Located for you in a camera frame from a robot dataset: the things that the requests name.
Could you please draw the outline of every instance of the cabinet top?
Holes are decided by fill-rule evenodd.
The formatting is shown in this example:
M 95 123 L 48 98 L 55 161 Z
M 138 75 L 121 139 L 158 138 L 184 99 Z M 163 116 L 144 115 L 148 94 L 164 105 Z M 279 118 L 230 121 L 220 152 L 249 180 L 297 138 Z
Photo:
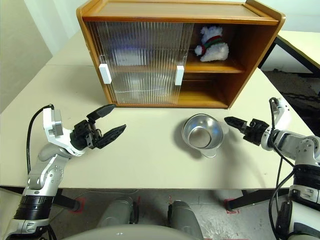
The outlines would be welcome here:
M 255 0 L 91 0 L 77 9 L 84 21 L 277 25 L 284 15 Z

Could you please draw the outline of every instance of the concrete floor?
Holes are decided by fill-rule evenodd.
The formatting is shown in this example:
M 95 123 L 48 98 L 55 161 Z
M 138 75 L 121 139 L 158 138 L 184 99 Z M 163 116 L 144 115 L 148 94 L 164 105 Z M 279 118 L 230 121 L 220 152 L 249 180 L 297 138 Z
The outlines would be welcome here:
M 223 206 L 224 200 L 241 197 L 243 194 L 240 190 L 66 189 L 63 194 L 84 200 L 85 204 L 81 213 L 53 207 L 50 224 L 58 239 L 95 228 L 108 204 L 118 197 L 128 195 L 135 201 L 140 199 L 138 224 L 166 226 L 168 205 L 171 201 L 182 200 L 187 202 L 194 211 L 204 238 L 275 239 L 268 217 L 267 201 L 243 207 L 236 213 L 227 213 Z

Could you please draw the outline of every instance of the red tape mark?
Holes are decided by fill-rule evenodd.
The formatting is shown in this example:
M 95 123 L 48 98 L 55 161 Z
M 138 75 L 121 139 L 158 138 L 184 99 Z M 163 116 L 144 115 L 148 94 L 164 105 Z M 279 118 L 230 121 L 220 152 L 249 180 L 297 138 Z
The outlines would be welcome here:
M 69 210 L 69 213 L 71 213 L 71 214 L 81 214 L 83 212 L 84 208 L 85 208 L 86 198 L 85 197 L 78 197 L 75 200 L 80 203 L 80 207 L 76 211 Z
M 228 201 L 231 201 L 231 200 L 233 200 L 233 199 L 234 199 L 234 198 L 228 198 L 228 199 L 225 199 L 225 200 L 223 201 L 226 214 L 239 214 L 239 213 L 240 213 L 239 209 L 236 209 L 235 211 L 229 211 L 229 210 L 226 208 L 227 202 L 228 202 Z

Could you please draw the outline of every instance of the metal bowl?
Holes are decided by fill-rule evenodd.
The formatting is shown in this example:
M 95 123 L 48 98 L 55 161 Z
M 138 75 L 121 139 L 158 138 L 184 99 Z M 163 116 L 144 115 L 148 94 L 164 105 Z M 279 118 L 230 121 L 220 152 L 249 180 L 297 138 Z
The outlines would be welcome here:
M 224 133 L 216 119 L 207 114 L 196 114 L 185 122 L 182 138 L 191 148 L 213 158 L 224 139 Z

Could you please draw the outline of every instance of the white plush toy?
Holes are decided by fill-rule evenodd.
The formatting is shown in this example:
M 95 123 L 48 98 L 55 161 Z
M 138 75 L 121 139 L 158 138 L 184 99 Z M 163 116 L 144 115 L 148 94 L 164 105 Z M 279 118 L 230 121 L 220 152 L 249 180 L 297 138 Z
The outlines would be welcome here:
M 222 41 L 222 27 L 211 26 L 207 28 L 204 26 L 201 29 L 203 34 L 201 42 L 202 45 L 196 46 L 194 52 L 197 56 L 201 56 L 201 62 L 209 62 L 213 60 L 226 60 L 228 58 L 229 47 Z

